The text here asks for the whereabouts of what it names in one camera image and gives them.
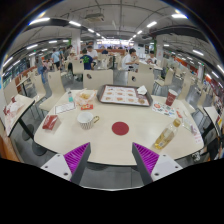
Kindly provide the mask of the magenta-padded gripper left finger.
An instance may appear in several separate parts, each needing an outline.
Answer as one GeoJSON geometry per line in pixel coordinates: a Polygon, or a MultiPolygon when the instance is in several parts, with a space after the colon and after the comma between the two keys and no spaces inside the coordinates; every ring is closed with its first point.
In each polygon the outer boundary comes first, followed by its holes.
{"type": "Polygon", "coordinates": [[[90,153],[91,145],[85,143],[66,154],[54,155],[42,169],[79,185],[90,153]]]}

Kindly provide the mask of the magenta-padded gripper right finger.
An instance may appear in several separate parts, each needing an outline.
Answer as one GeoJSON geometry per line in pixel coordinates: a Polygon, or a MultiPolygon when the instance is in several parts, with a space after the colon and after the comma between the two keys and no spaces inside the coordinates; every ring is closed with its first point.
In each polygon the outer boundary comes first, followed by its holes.
{"type": "Polygon", "coordinates": [[[182,169],[169,155],[159,155],[137,143],[132,144],[132,154],[144,185],[182,169]]]}

